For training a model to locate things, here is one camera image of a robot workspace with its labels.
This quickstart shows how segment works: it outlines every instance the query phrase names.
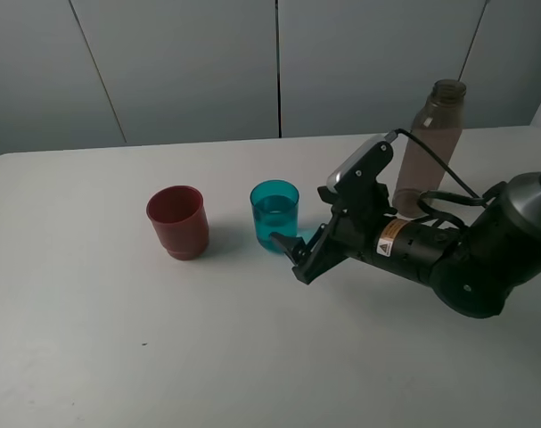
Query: water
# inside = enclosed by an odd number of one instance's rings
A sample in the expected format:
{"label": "water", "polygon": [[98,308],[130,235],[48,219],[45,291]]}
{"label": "water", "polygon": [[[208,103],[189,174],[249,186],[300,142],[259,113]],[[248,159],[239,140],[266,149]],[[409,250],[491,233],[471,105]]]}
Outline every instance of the water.
{"label": "water", "polygon": [[298,232],[298,205],[286,196],[267,196],[254,205],[252,213],[258,242],[267,250],[280,252],[270,240],[271,233],[296,236]]}

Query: plastic cup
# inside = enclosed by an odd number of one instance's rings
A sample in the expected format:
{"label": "plastic cup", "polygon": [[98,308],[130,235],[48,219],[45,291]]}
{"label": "plastic cup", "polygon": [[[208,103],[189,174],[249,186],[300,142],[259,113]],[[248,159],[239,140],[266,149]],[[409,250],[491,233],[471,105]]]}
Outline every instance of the plastic cup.
{"label": "plastic cup", "polygon": [[175,185],[156,193],[147,203],[147,217],[161,245],[175,259],[195,259],[209,245],[202,195],[193,187]]}
{"label": "plastic cup", "polygon": [[250,194],[256,237],[270,251],[281,252],[270,239],[277,232],[296,236],[298,232],[298,189],[287,181],[270,180],[257,185]]}

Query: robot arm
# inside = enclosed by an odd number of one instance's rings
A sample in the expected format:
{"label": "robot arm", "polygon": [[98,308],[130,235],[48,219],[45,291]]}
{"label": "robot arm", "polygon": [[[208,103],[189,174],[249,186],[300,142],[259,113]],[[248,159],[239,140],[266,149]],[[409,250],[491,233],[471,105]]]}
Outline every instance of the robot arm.
{"label": "robot arm", "polygon": [[[395,217],[387,186],[377,182],[393,158],[396,137],[392,132],[368,140],[318,188],[322,201],[332,205],[332,219],[308,243],[279,234],[273,240],[304,284],[352,258],[429,286],[467,317],[500,314],[513,287],[541,272],[541,172],[495,185],[482,198],[427,192],[420,205],[430,215],[405,221]],[[427,198],[486,209],[465,226],[429,207],[422,201]],[[427,219],[437,222],[427,226]],[[439,228],[444,221],[455,227]]]}

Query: black cable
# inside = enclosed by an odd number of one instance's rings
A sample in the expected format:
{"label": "black cable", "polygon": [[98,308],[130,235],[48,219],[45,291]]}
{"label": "black cable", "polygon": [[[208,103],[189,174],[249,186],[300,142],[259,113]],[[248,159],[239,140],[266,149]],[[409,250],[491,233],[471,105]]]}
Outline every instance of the black cable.
{"label": "black cable", "polygon": [[395,131],[393,131],[393,132],[395,132],[396,134],[402,134],[404,136],[407,136],[411,140],[413,140],[416,144],[421,146],[421,148],[426,153],[428,153],[429,156],[432,159],[434,159],[434,161],[436,161],[438,163],[438,165],[440,165],[440,167],[443,170],[445,170],[448,173],[448,175],[450,175],[450,177],[452,177],[454,179],[454,181],[456,183],[458,183],[459,186],[462,187],[462,189],[464,189],[466,191],[466,193],[468,193],[473,198],[480,198],[480,196],[476,192],[474,192],[466,183],[464,183],[464,181],[459,176],[456,175],[456,173],[447,165],[446,162],[444,162],[442,159],[440,159],[440,157],[434,151],[432,151],[432,149],[427,144],[425,144],[423,141],[421,141],[418,137],[416,137],[415,135],[413,135],[409,131],[404,130],[403,128],[395,129]]}

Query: yellow warning sticker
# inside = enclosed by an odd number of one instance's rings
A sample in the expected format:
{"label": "yellow warning sticker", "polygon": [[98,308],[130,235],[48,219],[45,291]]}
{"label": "yellow warning sticker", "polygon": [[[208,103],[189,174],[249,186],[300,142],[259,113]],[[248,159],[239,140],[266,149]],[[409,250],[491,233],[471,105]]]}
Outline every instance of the yellow warning sticker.
{"label": "yellow warning sticker", "polygon": [[381,232],[379,237],[379,242],[377,242],[377,254],[381,254],[385,257],[390,257],[391,251],[393,250],[393,242],[397,237],[398,233],[408,225],[409,222],[406,220],[401,220],[400,218],[395,218],[391,220]]}

